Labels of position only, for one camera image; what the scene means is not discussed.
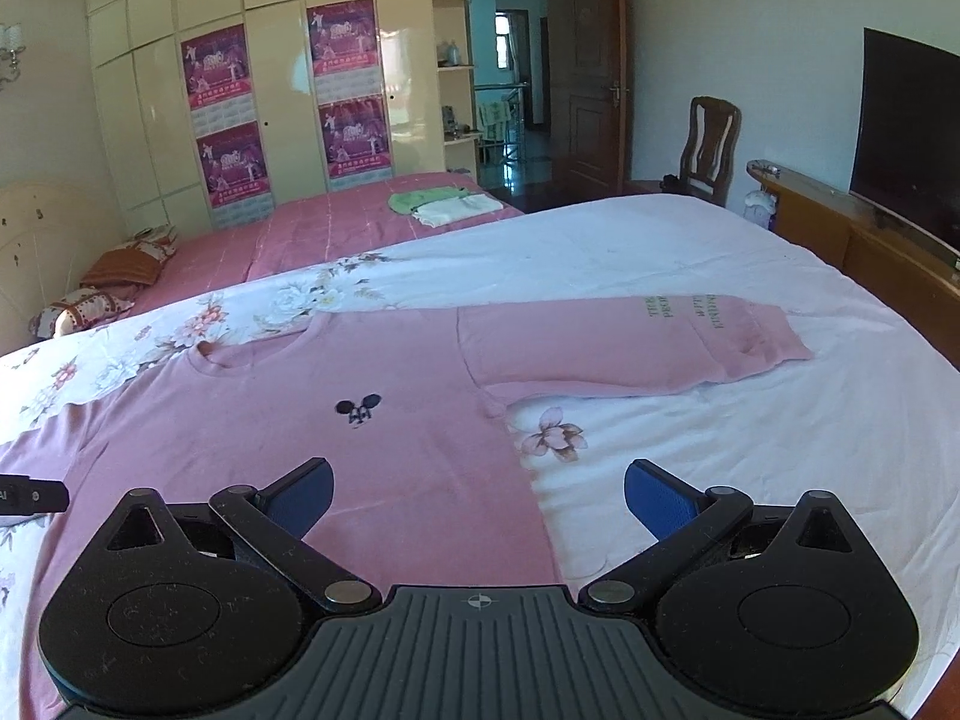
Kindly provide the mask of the pink long-sleeve sweater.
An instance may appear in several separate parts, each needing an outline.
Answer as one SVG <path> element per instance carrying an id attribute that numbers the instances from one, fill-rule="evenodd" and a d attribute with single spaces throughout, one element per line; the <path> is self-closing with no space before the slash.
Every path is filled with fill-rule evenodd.
<path id="1" fill-rule="evenodd" d="M 811 359 L 793 314 L 734 296 L 652 296 L 317 314 L 244 344 L 201 343 L 3 445 L 5 472 L 52 478 L 70 504 L 2 596 L 2 712 L 49 718 L 59 697 L 39 616 L 121 495 L 199 502 L 262 488 L 309 458 L 334 500 L 309 541 L 377 585 L 583 585 L 628 553 L 574 554 L 534 484 L 601 451 L 568 398 L 662 397 Z"/>

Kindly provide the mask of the floral red-white pillow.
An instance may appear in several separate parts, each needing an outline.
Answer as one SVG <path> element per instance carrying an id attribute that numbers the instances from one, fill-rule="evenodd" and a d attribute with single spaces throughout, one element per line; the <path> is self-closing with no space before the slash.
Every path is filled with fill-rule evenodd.
<path id="1" fill-rule="evenodd" d="M 43 307 L 29 321 L 28 330 L 38 340 L 73 335 L 119 317 L 132 309 L 133 304 L 135 301 L 124 294 L 98 288 L 75 289 Z"/>

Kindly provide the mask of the white floral quilt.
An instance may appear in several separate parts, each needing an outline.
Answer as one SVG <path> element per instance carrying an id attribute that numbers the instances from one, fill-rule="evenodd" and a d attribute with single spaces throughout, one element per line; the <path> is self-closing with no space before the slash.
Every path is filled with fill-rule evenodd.
<path id="1" fill-rule="evenodd" d="M 601 451 L 537 476 L 542 511 L 574 554 L 624 541 L 623 562 L 652 541 L 623 500 L 636 458 L 760 504 L 832 491 L 918 619 L 918 653 L 893 699 L 900 712 L 918 712 L 958 650 L 957 369 L 809 250 L 697 200 L 638 195 L 492 221 L 14 351 L 2 362 L 2 449 L 197 344 L 272 338 L 317 314 L 700 294 L 781 307 L 814 354 L 678 395 L 568 398 L 565 415 L 584 418 Z M 57 517 L 3 530 L 2 574 L 36 564 Z"/>

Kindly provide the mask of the cream round headboard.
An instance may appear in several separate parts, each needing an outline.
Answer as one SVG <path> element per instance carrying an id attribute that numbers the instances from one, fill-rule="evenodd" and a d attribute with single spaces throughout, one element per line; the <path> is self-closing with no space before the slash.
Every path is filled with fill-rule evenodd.
<path id="1" fill-rule="evenodd" d="M 99 255 L 124 238 L 119 211 L 61 182 L 2 187 L 2 353 L 34 341 L 29 321 L 78 286 Z"/>

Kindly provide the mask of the pink striped bedsheet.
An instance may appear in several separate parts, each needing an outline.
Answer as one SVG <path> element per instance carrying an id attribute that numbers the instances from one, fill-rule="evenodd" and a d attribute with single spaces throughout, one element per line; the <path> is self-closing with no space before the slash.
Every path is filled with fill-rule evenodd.
<path id="1" fill-rule="evenodd" d="M 389 208 L 389 199 L 396 193 L 438 187 L 466 188 L 473 193 L 480 190 L 464 174 L 409 174 L 284 203 L 265 220 L 181 242 L 158 281 L 133 298 L 130 312 L 138 316 L 283 271 L 519 215 L 516 208 L 506 205 L 470 220 L 428 227 Z"/>

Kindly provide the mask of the green folded cloth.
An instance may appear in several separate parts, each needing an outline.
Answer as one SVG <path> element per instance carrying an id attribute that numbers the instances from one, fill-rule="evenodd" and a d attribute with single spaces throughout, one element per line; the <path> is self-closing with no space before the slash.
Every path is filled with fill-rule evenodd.
<path id="1" fill-rule="evenodd" d="M 395 192 L 387 199 L 387 206 L 397 215 L 412 216 L 420 206 L 444 200 L 468 197 L 470 190 L 462 187 L 417 188 L 409 192 Z"/>

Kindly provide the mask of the wooden tv cabinet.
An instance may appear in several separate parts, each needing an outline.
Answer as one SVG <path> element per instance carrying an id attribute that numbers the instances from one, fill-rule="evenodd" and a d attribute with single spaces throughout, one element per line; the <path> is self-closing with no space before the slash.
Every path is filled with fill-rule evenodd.
<path id="1" fill-rule="evenodd" d="M 907 319 L 939 353 L 958 361 L 958 259 L 866 200 L 773 163 L 747 164 L 776 199 L 773 231 Z"/>

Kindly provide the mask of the dark wooden chair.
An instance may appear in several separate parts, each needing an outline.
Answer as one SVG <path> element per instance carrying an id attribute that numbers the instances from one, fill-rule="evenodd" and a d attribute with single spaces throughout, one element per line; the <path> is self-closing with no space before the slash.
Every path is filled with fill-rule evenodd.
<path id="1" fill-rule="evenodd" d="M 662 192 L 726 205 L 740 127 L 742 112 L 735 104 L 713 96 L 695 96 L 690 101 L 688 135 L 680 155 L 679 174 L 662 177 Z"/>

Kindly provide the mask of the lower left pink poster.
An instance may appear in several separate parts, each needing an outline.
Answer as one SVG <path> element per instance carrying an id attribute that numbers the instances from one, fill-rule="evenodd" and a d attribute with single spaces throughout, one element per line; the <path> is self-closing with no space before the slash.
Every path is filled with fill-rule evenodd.
<path id="1" fill-rule="evenodd" d="M 197 140 L 210 218 L 215 229 L 256 223 L 272 215 L 274 194 L 256 122 Z"/>

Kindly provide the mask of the lower right pink poster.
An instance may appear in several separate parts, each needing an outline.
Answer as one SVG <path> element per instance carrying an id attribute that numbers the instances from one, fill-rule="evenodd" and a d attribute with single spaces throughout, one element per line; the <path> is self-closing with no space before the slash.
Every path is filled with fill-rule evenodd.
<path id="1" fill-rule="evenodd" d="M 381 96 L 323 104 L 319 125 L 331 190 L 385 181 L 394 174 L 389 122 Z"/>

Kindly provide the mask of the brown wooden door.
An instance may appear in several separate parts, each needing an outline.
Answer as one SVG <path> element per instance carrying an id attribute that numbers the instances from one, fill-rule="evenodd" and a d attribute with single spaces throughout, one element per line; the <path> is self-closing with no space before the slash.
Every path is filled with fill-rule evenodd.
<path id="1" fill-rule="evenodd" d="M 565 205 L 623 190 L 627 31 L 626 0 L 548 0 L 551 180 Z"/>

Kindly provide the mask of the cream glossy wardrobe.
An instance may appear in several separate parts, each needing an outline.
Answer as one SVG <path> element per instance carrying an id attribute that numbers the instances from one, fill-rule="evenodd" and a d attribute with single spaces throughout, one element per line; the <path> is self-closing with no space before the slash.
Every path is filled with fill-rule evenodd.
<path id="1" fill-rule="evenodd" d="M 343 0 L 86 0 L 99 124 L 130 231 L 215 229 L 185 94 L 181 43 L 242 25 L 275 208 L 327 184 L 308 15 Z M 395 176 L 448 171 L 434 0 L 374 0 Z"/>

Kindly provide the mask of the upper left pink poster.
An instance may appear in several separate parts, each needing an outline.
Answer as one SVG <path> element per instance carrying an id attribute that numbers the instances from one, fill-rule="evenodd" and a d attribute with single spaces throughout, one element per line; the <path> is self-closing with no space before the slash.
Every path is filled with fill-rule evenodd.
<path id="1" fill-rule="evenodd" d="M 244 26 L 185 39 L 181 59 L 195 137 L 215 135 L 257 119 Z"/>

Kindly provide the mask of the upper right pink poster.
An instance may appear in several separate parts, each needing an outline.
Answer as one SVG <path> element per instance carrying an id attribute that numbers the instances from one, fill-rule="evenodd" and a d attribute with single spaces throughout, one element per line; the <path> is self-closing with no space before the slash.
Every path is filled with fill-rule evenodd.
<path id="1" fill-rule="evenodd" d="M 308 15 L 316 101 L 321 105 L 382 93 L 374 0 L 316 5 Z"/>

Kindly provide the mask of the wall sconce lamp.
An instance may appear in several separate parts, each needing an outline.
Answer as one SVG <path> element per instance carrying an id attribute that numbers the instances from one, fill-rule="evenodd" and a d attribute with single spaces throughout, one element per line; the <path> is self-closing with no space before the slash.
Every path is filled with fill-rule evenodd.
<path id="1" fill-rule="evenodd" d="M 21 75 L 21 54 L 26 46 L 23 41 L 23 28 L 16 25 L 3 25 L 0 28 L 0 85 L 11 85 Z"/>

